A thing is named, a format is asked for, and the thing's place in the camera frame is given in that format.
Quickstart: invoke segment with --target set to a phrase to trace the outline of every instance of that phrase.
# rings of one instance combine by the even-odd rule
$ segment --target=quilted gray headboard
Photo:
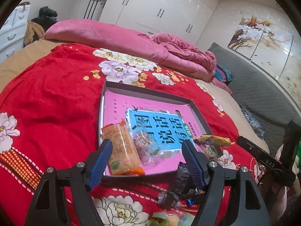
[[[233,76],[229,88],[241,108],[246,107],[260,122],[265,131],[270,153],[276,154],[282,145],[285,126],[291,119],[301,125],[301,118],[291,102],[263,73],[235,53],[216,43],[209,51],[217,63],[230,70]]]

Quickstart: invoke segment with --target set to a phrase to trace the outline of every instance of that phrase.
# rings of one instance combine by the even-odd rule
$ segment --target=floral blanket
[[[81,44],[57,46],[14,78],[0,94],[0,204],[16,226],[25,223],[32,196],[49,166],[72,167],[97,149],[100,96],[105,81],[162,91],[194,101],[213,133],[235,142],[238,131],[208,90],[193,79],[126,54]],[[236,144],[220,158],[230,169],[261,172],[254,158]],[[101,183],[91,195],[105,225],[144,225],[160,211],[158,193],[170,178],[151,183]],[[72,196],[66,193],[74,225]],[[225,188],[219,218],[225,215]],[[185,204],[177,211],[195,213]]]

